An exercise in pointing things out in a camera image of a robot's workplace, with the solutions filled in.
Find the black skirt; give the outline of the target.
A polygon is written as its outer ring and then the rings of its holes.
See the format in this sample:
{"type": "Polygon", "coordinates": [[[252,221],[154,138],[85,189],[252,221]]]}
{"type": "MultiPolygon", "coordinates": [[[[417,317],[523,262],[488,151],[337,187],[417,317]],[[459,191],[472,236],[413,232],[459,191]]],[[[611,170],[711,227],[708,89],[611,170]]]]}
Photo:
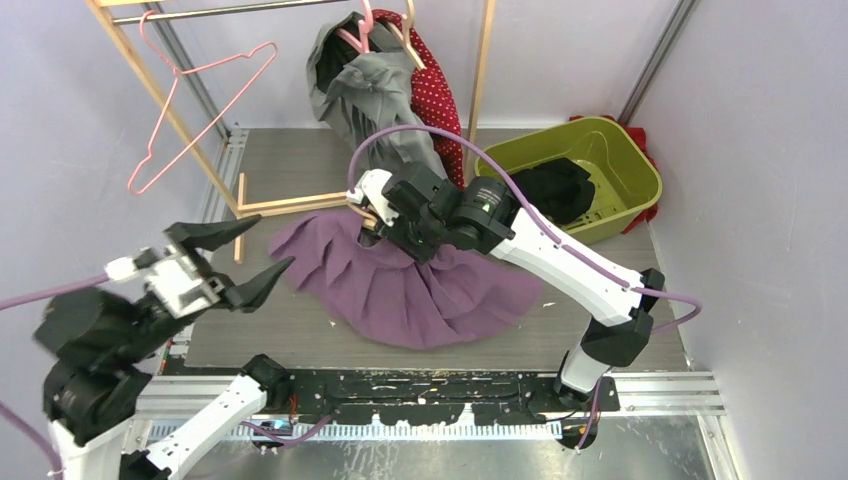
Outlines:
{"type": "Polygon", "coordinates": [[[511,178],[531,204],[562,225],[587,213],[596,191],[590,173],[565,157],[520,170],[511,178]]]}

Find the wooden hanger of purple skirt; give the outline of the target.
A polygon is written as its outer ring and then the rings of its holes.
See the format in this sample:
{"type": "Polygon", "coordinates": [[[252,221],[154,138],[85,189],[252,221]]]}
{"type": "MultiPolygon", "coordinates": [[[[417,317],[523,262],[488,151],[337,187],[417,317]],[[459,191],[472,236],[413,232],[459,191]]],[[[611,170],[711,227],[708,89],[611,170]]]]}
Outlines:
{"type": "Polygon", "coordinates": [[[347,206],[362,217],[361,226],[363,229],[370,232],[376,231],[380,219],[370,208],[362,208],[351,201],[347,202],[347,206]]]}

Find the purple skirt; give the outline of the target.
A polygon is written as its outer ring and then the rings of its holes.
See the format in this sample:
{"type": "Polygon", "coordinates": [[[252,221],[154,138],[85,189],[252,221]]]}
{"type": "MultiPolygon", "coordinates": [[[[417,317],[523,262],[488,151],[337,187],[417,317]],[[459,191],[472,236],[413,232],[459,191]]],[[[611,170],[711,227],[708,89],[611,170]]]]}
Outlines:
{"type": "Polygon", "coordinates": [[[477,341],[518,323],[544,283],[468,251],[442,246],[414,261],[386,240],[363,245],[360,214],[307,214],[272,236],[268,254],[290,257],[288,281],[360,335],[415,350],[477,341]]]}

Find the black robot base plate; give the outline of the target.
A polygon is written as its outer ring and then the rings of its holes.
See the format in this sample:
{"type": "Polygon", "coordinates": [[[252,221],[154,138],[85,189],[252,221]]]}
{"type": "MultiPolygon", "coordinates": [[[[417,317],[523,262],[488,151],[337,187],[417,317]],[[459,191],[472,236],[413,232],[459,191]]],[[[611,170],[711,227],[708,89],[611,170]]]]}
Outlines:
{"type": "Polygon", "coordinates": [[[287,370],[253,366],[244,374],[269,392],[267,414],[307,423],[325,417],[341,425],[373,420],[395,426],[452,425],[469,411],[475,426],[542,424],[576,418],[591,399],[555,388],[550,373],[518,371],[287,370]]]}

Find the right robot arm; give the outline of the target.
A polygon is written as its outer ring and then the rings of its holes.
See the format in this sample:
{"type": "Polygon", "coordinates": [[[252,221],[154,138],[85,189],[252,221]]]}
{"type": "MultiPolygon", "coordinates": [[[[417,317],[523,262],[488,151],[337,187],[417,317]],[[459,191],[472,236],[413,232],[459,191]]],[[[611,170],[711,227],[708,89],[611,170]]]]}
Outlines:
{"type": "Polygon", "coordinates": [[[430,260],[446,245],[473,250],[523,269],[584,307],[589,325],[565,354],[554,386],[567,410],[582,409],[599,379],[631,365],[649,341],[656,302],[643,291],[661,286],[663,275],[605,259],[502,180],[477,177],[459,190],[427,166],[406,163],[394,173],[365,172],[351,195],[377,214],[378,233],[416,260],[430,260]]]}

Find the pink hanger of grey skirt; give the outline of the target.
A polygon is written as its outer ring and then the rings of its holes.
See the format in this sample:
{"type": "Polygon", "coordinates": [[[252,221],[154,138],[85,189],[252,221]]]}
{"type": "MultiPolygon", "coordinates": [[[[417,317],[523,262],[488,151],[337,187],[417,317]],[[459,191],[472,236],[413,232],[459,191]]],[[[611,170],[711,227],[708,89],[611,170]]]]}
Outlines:
{"type": "Polygon", "coordinates": [[[374,16],[369,0],[361,0],[363,18],[357,21],[357,34],[354,35],[342,27],[335,29],[334,34],[348,43],[356,52],[370,52],[369,35],[374,27],[374,16]]]}

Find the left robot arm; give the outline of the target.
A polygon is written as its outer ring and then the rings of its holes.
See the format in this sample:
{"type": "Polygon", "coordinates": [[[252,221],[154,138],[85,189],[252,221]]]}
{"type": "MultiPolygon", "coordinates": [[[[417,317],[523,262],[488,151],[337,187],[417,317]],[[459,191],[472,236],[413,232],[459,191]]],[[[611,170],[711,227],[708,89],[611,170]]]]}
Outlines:
{"type": "Polygon", "coordinates": [[[258,354],[166,439],[131,453],[122,446],[151,380],[139,363],[208,310],[256,311],[288,268],[289,261],[281,260],[239,285],[207,261],[207,253],[258,222],[256,215],[177,222],[165,230],[168,242],[162,250],[147,248],[108,263],[108,280],[143,281],[137,301],[99,284],[50,300],[34,338],[56,360],[43,383],[43,410],[64,478],[181,479],[242,421],[289,405],[293,388],[288,371],[258,354]]]}

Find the grey skirt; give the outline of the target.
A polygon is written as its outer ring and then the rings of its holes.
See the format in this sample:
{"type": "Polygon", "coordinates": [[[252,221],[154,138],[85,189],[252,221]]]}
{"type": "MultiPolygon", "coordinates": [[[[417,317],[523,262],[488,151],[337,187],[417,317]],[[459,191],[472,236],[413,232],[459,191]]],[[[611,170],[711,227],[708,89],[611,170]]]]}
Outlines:
{"type": "MultiPolygon", "coordinates": [[[[326,24],[317,34],[306,64],[312,110],[352,149],[374,133],[397,125],[421,125],[412,110],[413,61],[399,41],[377,24],[369,35],[371,51],[357,52],[326,24]]],[[[369,169],[396,172],[404,163],[426,164],[440,178],[447,174],[431,136],[405,130],[382,137],[360,155],[358,180],[369,169]]]]}

